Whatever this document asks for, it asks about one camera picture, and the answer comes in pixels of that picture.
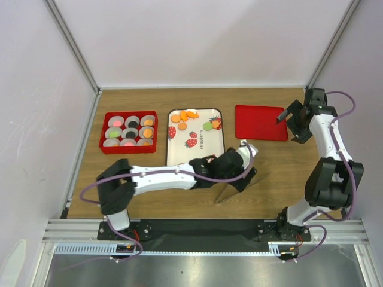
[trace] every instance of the green fruit piece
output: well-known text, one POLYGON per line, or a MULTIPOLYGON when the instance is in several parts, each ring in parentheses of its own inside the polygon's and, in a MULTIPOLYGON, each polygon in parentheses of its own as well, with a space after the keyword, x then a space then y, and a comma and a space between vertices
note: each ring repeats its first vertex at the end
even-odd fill
POLYGON ((117 137, 119 137, 120 136, 120 133, 118 132, 118 131, 116 131, 116 130, 114 130, 113 132, 111 132, 110 134, 109 134, 109 137, 110 138, 117 138, 117 137))
POLYGON ((203 124, 203 129, 204 130, 211 130, 212 128, 213 128, 213 125, 209 121, 207 123, 203 124))

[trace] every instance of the white wall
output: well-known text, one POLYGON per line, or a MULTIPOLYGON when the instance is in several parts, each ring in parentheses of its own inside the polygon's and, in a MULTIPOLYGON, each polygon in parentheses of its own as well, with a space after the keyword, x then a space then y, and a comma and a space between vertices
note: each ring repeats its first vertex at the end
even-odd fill
POLYGON ((25 287, 94 94, 42 0, 1 1, 0 39, 0 263, 26 239, 25 287))
MULTIPOLYGON (((362 218, 383 272, 382 15, 383 1, 361 2, 315 86, 346 91, 357 101, 355 113, 341 120, 339 128, 354 160, 364 165, 355 217, 362 218)), ((329 104, 342 111, 350 107, 342 96, 329 97, 329 104)))
POLYGON ((304 86, 350 0, 56 0, 101 87, 304 86))

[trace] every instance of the red sorting tray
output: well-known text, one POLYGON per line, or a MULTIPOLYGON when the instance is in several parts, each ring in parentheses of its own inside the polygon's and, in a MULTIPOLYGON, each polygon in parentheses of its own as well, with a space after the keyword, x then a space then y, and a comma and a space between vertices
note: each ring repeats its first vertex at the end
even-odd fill
POLYGON ((276 124, 283 110, 275 106, 235 106, 235 137, 287 141, 286 121, 276 124))
MULTIPOLYGON (((138 131, 142 128, 141 125, 137 127, 138 131)), ((157 130, 158 130, 158 117, 157 113, 155 111, 139 111, 139 112, 107 112, 105 114, 104 123, 102 125, 101 130, 101 137, 99 141, 99 148, 104 154, 150 154, 156 152, 156 146, 157 146, 157 130), (153 144, 152 145, 145 145, 145 146, 111 146, 111 147, 105 147, 103 146, 103 142, 106 139, 105 138, 105 132, 109 128, 108 127, 108 121, 116 116, 119 115, 126 120, 131 115, 135 115, 140 120, 146 116, 146 115, 153 115, 154 116, 154 126, 153 126, 153 144)), ((140 139, 139 136, 137 136, 134 140, 138 141, 140 139)))

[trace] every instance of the white plate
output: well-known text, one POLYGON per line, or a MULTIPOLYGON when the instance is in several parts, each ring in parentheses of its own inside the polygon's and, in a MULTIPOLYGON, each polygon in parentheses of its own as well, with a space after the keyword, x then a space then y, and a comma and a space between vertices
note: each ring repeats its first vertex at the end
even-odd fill
POLYGON ((215 155, 219 157, 224 153, 223 129, 204 130, 203 124, 210 121, 212 118, 222 118, 221 112, 217 109, 175 109, 169 113, 168 117, 168 144, 166 165, 174 166, 180 163, 187 163, 194 158, 207 157, 208 155, 215 155), (179 130, 178 123, 171 121, 172 115, 180 114, 181 111, 193 111, 199 114, 199 118, 189 118, 185 123, 187 128, 179 130), (169 128, 175 128, 175 136, 169 137, 169 128), (191 132, 195 132, 197 137, 197 144, 186 147, 191 132))

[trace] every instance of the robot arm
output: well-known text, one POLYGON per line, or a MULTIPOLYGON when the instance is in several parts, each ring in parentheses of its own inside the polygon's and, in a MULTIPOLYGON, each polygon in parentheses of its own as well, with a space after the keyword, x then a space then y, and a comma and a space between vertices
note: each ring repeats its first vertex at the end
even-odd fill
MULTIPOLYGON (((97 181, 115 175, 129 174, 129 176, 122 178, 126 181, 125 183, 115 179, 98 185, 101 212, 108 217, 116 230, 124 230, 130 225, 126 208, 133 196, 168 188, 183 190, 209 188, 216 182, 224 182, 225 179, 241 175, 257 152, 255 147, 242 141, 237 150, 229 148, 218 158, 215 156, 197 158, 177 166, 130 166, 127 159, 118 160, 101 173, 97 181)), ((256 169, 252 167, 244 178, 229 184, 241 192, 256 172, 256 169)))
POLYGON ((328 212, 351 205, 351 181, 338 151, 342 152, 344 160, 351 166, 357 187, 363 175, 363 165, 353 162, 345 149, 338 130, 338 121, 335 121, 338 115, 334 107, 327 106, 324 90, 307 90, 304 104, 295 100, 277 118, 277 123, 290 113, 293 115, 287 120, 287 125, 295 135, 293 140, 303 144, 314 136, 320 158, 306 182, 305 197, 298 204, 287 207, 280 213, 281 226, 302 227, 307 217, 316 210, 328 212))

